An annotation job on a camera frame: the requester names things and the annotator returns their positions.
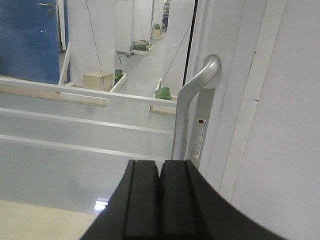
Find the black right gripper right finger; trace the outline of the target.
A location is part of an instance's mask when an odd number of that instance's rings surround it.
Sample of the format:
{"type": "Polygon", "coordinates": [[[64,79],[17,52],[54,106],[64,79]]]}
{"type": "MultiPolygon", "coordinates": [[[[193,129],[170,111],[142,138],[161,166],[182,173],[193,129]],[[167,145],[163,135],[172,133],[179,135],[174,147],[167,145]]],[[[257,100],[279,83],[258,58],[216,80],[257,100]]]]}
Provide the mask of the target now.
{"type": "Polygon", "coordinates": [[[190,160],[166,160],[160,174],[161,240],[281,240],[228,203],[190,160]]]}

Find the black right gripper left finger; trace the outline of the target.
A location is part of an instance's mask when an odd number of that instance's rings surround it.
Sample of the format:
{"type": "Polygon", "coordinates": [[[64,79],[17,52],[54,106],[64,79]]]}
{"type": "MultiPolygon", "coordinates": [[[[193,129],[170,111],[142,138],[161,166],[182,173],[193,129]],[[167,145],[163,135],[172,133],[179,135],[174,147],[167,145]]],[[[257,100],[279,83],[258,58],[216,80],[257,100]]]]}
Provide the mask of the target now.
{"type": "Polygon", "coordinates": [[[152,160],[129,160],[105,209],[83,240],[155,240],[158,237],[159,173],[152,160]]]}

